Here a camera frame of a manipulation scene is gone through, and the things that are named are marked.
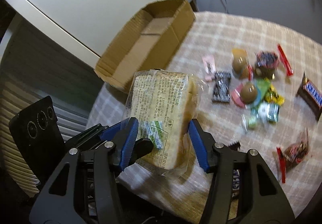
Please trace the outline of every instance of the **chocolate ball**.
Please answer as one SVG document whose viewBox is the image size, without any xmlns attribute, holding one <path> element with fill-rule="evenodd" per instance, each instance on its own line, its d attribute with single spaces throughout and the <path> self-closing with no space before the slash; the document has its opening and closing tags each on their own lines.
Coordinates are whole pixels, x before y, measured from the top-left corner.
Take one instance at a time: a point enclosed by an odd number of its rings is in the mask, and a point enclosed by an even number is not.
<svg viewBox="0 0 322 224">
<path fill-rule="evenodd" d="M 235 57 L 231 65 L 234 72 L 239 74 L 247 66 L 247 59 L 244 56 Z"/>
<path fill-rule="evenodd" d="M 254 102 L 254 100 L 257 97 L 257 94 L 257 89 L 255 85 L 251 82 L 246 83 L 239 93 L 241 101 L 245 104 L 250 104 Z"/>
</svg>

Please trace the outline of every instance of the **red candy stick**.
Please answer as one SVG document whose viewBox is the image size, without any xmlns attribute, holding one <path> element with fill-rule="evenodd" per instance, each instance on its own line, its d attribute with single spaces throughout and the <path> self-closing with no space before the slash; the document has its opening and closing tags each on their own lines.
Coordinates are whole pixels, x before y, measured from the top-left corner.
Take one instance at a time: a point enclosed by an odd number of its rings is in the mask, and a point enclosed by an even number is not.
<svg viewBox="0 0 322 224">
<path fill-rule="evenodd" d="M 281 148 L 277 147 L 276 150 L 277 150 L 277 154 L 278 154 L 279 160 L 280 160 L 280 169 L 281 169 L 281 173 L 282 173 L 282 183 L 285 183 L 286 161 L 285 161 L 285 158 L 283 157 Z"/>
<path fill-rule="evenodd" d="M 253 78 L 254 78 L 253 68 L 250 65 L 247 65 L 247 69 L 248 69 L 248 72 L 249 72 L 248 80 L 253 81 Z"/>
<path fill-rule="evenodd" d="M 279 53 L 280 53 L 281 62 L 284 64 L 284 67 L 286 70 L 286 76 L 292 76 L 294 74 L 293 70 L 292 70 L 291 65 L 289 64 L 289 61 L 287 60 L 285 53 L 284 53 L 280 44 L 277 45 L 277 49 L 279 50 Z"/>
</svg>

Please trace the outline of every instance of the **metal screw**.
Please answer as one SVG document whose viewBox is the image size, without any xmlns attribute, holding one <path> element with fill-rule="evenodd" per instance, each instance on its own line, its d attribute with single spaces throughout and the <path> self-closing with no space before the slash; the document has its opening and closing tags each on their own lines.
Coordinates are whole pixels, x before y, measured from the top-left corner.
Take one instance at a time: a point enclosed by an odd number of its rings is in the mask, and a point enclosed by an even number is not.
<svg viewBox="0 0 322 224">
<path fill-rule="evenodd" d="M 250 153 L 250 155 L 252 155 L 252 156 L 256 156 L 256 155 L 258 154 L 258 151 L 257 151 L 257 150 L 254 150 L 254 149 L 251 149 L 251 150 L 249 151 L 249 153 Z"/>
<path fill-rule="evenodd" d="M 112 141 L 107 141 L 104 143 L 105 148 L 112 148 L 114 146 L 114 143 Z"/>
<path fill-rule="evenodd" d="M 221 149 L 221 148 L 223 148 L 223 144 L 221 142 L 216 142 L 215 147 L 218 149 Z"/>
<path fill-rule="evenodd" d="M 69 150 L 69 154 L 70 154 L 70 155 L 75 155 L 77 152 L 78 152 L 78 150 L 77 150 L 76 148 L 71 148 L 71 149 Z"/>
</svg>

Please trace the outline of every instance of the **blue gripper pad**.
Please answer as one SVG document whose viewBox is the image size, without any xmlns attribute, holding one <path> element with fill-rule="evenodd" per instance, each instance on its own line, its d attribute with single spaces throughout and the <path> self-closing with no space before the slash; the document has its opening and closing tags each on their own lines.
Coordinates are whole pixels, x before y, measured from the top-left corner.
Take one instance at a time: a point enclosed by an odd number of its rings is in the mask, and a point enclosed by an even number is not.
<svg viewBox="0 0 322 224">
<path fill-rule="evenodd" d="M 121 122 L 109 127 L 108 129 L 106 129 L 102 136 L 100 137 L 100 139 L 102 141 L 111 141 L 113 140 L 115 134 L 121 129 Z"/>
<path fill-rule="evenodd" d="M 124 130 L 129 130 L 129 134 L 128 137 L 123 145 L 122 151 L 121 151 L 121 160 L 120 160 L 120 169 L 123 171 L 127 166 L 128 163 L 130 162 L 131 156 L 132 156 L 132 151 L 134 148 L 134 144 L 136 141 L 136 137 L 137 137 L 137 133 L 139 130 L 139 121 L 137 120 L 137 118 L 131 118 L 129 120 L 129 124 L 132 122 L 132 119 L 134 119 L 135 121 L 132 123 L 131 125 L 126 126 L 126 128 Z"/>
<path fill-rule="evenodd" d="M 207 159 L 207 150 L 204 146 L 202 139 L 198 133 L 198 130 L 194 124 L 194 121 L 191 120 L 189 122 L 189 136 L 194 146 L 194 152 L 196 153 L 199 166 L 203 169 L 203 171 L 207 172 L 210 168 L 208 159 Z"/>
</svg>

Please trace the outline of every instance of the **yellow candy wrapper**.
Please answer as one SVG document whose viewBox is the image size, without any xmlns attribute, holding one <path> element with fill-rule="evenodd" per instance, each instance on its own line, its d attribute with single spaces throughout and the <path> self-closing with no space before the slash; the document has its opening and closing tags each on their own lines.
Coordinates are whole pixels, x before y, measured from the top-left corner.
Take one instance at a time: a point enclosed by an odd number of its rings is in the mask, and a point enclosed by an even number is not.
<svg viewBox="0 0 322 224">
<path fill-rule="evenodd" d="M 265 94 L 264 100 L 268 103 L 276 103 L 277 105 L 282 105 L 285 101 L 284 97 L 280 96 L 275 87 L 271 84 L 268 91 Z"/>
</svg>

